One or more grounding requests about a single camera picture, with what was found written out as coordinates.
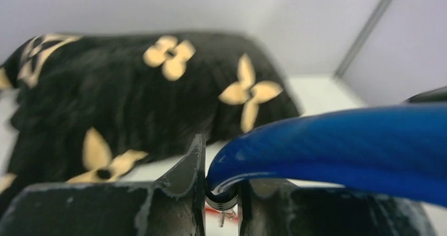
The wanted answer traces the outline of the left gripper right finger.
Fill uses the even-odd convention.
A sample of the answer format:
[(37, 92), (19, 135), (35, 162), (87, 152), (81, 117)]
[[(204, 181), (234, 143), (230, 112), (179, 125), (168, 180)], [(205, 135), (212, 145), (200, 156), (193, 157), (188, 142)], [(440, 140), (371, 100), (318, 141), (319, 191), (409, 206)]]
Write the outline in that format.
[(435, 235), (415, 201), (285, 179), (238, 184), (240, 235)]

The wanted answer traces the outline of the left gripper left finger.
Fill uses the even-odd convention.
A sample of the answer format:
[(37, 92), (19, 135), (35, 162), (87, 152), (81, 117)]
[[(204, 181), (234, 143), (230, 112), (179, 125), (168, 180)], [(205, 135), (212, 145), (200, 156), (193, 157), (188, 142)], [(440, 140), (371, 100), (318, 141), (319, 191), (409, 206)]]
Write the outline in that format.
[(153, 182), (29, 186), (1, 219), (1, 235), (205, 235), (205, 150), (196, 135)]

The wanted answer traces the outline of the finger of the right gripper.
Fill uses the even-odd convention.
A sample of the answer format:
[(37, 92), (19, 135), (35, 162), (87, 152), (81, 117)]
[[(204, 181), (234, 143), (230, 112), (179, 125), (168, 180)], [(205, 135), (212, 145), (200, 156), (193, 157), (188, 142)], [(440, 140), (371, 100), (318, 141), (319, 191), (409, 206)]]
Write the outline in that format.
[(446, 102), (446, 86), (425, 91), (406, 99), (406, 103)]

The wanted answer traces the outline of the blue cable lock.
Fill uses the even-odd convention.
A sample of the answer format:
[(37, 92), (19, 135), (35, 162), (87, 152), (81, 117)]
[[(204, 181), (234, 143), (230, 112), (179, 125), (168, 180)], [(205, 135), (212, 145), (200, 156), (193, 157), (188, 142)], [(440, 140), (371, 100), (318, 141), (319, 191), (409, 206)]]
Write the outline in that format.
[(397, 104), (294, 117), (259, 126), (212, 160), (207, 188), (280, 178), (446, 206), (446, 104)]

